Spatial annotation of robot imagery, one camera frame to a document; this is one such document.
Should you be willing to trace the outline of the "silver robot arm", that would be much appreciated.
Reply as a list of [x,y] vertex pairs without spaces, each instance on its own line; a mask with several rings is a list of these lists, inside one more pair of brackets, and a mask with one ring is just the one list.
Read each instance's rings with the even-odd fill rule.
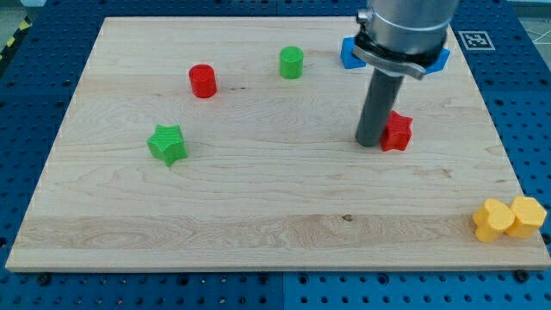
[[367,0],[352,53],[386,74],[420,80],[447,40],[457,0]]

